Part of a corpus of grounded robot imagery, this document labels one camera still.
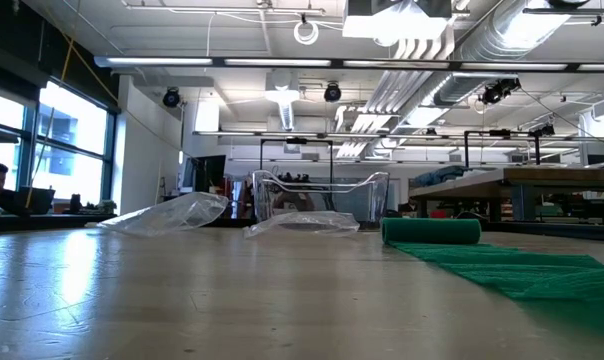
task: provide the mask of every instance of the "computer monitor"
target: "computer monitor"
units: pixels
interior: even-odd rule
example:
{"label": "computer monitor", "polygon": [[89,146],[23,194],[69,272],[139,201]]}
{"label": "computer monitor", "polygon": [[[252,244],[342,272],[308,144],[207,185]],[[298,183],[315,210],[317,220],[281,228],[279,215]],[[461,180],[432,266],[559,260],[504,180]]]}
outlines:
{"label": "computer monitor", "polygon": [[192,174],[185,174],[193,179],[193,190],[209,192],[211,186],[222,186],[226,155],[203,156],[191,158]]}

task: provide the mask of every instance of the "workbench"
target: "workbench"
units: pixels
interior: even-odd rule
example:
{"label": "workbench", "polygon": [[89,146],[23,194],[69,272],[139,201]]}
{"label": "workbench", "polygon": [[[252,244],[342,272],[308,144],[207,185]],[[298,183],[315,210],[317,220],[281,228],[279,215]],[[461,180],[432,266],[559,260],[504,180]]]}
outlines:
{"label": "workbench", "polygon": [[[485,233],[590,254],[604,243]],[[382,244],[199,229],[0,235],[0,360],[598,359],[604,335]]]}
{"label": "workbench", "polygon": [[491,221],[500,221],[502,199],[513,203],[516,221],[535,220],[535,200],[544,194],[604,192],[604,169],[507,167],[453,181],[409,189],[409,199],[419,203],[420,217],[427,217],[429,200],[485,200]]}

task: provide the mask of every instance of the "table surface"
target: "table surface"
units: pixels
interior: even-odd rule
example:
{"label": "table surface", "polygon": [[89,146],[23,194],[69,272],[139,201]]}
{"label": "table surface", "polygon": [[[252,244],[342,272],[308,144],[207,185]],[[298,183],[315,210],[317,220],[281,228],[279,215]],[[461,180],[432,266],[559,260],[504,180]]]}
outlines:
{"label": "table surface", "polygon": [[[604,263],[604,243],[483,242]],[[0,236],[0,359],[598,359],[558,322],[383,246],[199,229]]]}
{"label": "table surface", "polygon": [[510,188],[504,186],[504,183],[538,187],[538,193],[604,190],[604,169],[508,167],[412,189],[409,191],[409,197],[414,199],[510,197]]}

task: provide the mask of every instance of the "security camera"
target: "security camera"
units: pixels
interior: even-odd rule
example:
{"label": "security camera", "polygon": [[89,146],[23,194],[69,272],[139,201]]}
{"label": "security camera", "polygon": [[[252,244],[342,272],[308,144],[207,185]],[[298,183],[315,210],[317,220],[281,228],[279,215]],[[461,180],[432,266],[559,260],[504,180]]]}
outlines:
{"label": "security camera", "polygon": [[168,108],[176,108],[180,105],[180,89],[179,88],[168,88],[166,89],[166,94],[164,94],[164,98],[162,99],[162,103],[164,106]]}
{"label": "security camera", "polygon": [[326,91],[324,92],[324,100],[326,102],[338,102],[342,97],[342,91],[338,86],[336,81],[331,81],[326,87]]}

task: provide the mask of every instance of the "glass window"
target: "glass window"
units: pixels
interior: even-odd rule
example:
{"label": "glass window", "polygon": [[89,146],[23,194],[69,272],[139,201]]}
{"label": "glass window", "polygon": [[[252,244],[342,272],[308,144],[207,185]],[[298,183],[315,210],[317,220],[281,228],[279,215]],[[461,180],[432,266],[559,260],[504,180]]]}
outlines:
{"label": "glass window", "polygon": [[53,124],[49,137],[97,154],[104,154],[107,112],[81,97],[49,82],[40,91],[38,134],[49,128],[51,108]]}
{"label": "glass window", "polygon": [[[37,144],[33,167],[37,166],[42,144]],[[46,146],[33,186],[55,190],[56,199],[70,200],[80,194],[82,204],[100,202],[102,160]]]}
{"label": "glass window", "polygon": [[18,165],[20,163],[20,144],[0,144],[0,163],[9,168],[4,188],[15,190],[18,183]]}
{"label": "glass window", "polygon": [[0,97],[0,124],[22,129],[24,124],[24,106]]}

